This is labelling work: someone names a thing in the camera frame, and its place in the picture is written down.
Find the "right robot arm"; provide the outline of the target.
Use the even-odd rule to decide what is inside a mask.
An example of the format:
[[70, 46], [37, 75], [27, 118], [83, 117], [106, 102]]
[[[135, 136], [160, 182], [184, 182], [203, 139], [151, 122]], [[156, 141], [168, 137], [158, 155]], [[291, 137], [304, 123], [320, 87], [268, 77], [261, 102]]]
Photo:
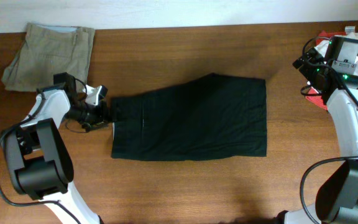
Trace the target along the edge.
[[[331, 115], [341, 155], [305, 171], [300, 182], [302, 208], [280, 212], [274, 223], [358, 223], [358, 33], [321, 40], [315, 47], [303, 46], [293, 66], [308, 81], [301, 94], [321, 97]], [[308, 174], [332, 162], [341, 165], [319, 188], [315, 202], [307, 205], [304, 187]]]

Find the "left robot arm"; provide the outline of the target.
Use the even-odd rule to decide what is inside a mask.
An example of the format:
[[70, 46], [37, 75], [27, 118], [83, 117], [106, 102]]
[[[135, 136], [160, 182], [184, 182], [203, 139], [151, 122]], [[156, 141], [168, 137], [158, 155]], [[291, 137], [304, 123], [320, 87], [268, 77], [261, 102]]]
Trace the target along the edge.
[[45, 205], [62, 223], [102, 223], [87, 206], [74, 183], [74, 167], [59, 132], [64, 121], [76, 121], [82, 133], [105, 128], [112, 122], [104, 100], [104, 85], [91, 87], [68, 73], [54, 75], [51, 86], [37, 90], [36, 102], [21, 122], [2, 131], [0, 151], [4, 153], [14, 190], [31, 202], [13, 202], [2, 191], [9, 205]]

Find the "black shorts garment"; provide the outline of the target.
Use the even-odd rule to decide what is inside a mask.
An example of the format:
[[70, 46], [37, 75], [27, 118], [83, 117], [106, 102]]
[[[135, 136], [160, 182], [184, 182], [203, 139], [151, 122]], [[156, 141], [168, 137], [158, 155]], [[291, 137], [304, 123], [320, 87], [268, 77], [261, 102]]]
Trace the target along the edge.
[[266, 98], [263, 79], [215, 73], [113, 98], [111, 156], [137, 161], [265, 157]]

